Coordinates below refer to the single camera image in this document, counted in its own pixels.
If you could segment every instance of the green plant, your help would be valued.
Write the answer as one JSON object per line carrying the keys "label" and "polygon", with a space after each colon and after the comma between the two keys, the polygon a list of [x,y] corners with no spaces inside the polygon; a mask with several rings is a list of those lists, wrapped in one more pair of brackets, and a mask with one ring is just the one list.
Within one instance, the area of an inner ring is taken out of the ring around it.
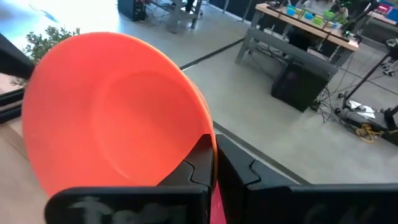
{"label": "green plant", "polygon": [[[30,32],[26,35],[28,44],[22,52],[27,55],[35,64],[54,46],[59,44],[61,41],[80,34],[80,29],[77,28],[74,31],[67,31],[66,28],[58,29],[56,27],[48,26],[45,30],[46,36],[42,34],[35,34]],[[11,80],[12,85],[25,86],[28,80],[23,78],[13,78]]]}

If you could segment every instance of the gray concrete floor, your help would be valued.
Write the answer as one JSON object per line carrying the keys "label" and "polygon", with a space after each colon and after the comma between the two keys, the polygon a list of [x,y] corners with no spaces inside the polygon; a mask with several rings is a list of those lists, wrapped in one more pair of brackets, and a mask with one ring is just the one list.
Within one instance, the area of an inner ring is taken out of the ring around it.
{"label": "gray concrete floor", "polygon": [[[26,33],[42,32],[54,24],[65,24],[69,29],[80,27],[82,32],[122,32],[152,44],[182,66],[243,38],[248,28],[204,6],[196,29],[171,34],[163,22],[158,26],[158,21],[130,22],[118,14],[115,3],[0,0],[0,32],[20,47],[25,44]],[[336,123],[323,124],[316,113],[300,113],[274,99],[269,94],[271,79],[251,57],[245,56],[241,64],[235,64],[239,47],[185,70],[204,94],[217,123],[311,183],[398,181],[398,147],[382,139],[367,144]],[[381,55],[381,49],[362,45],[344,67],[349,72],[340,70],[330,82],[330,90],[357,83],[358,77]],[[257,55],[254,58],[270,75],[276,76],[280,71],[280,65],[272,59]],[[365,83],[353,98],[377,108],[395,106],[397,78],[381,77]]]}

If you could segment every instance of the wooden tabletop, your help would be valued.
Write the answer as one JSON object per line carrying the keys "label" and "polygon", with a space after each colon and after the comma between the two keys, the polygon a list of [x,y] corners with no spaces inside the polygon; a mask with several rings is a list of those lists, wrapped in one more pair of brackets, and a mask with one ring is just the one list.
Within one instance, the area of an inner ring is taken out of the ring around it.
{"label": "wooden tabletop", "polygon": [[316,25],[312,21],[305,19],[302,17],[299,19],[299,15],[295,14],[294,16],[288,16],[286,14],[286,7],[282,7],[280,9],[276,9],[276,11],[269,9],[267,3],[261,3],[256,5],[256,9],[266,13],[270,16],[274,16],[276,18],[279,18],[282,21],[285,21],[289,24],[292,24],[294,26],[297,26],[305,31],[308,31],[310,33],[313,33],[321,38],[327,38],[330,42],[333,42],[335,44],[338,44],[342,47],[345,47],[347,49],[350,49],[352,51],[357,51],[359,49],[358,42],[356,40],[350,39],[349,42],[342,40],[339,37],[336,36],[341,36],[341,31],[339,29],[331,29],[331,28],[324,28],[323,24],[322,25]]}
{"label": "wooden tabletop", "polygon": [[385,16],[383,16],[382,14],[379,14],[379,13],[376,13],[376,12],[369,12],[368,15],[371,16],[371,17],[373,17],[373,18],[375,18],[375,19],[378,19],[378,20],[380,20],[380,21],[383,21],[383,22],[386,22],[386,23],[388,23],[388,24],[391,24],[391,25],[396,25],[396,24],[397,24],[396,21],[393,21],[393,20],[391,20],[391,19],[388,19],[388,18],[386,18]]}

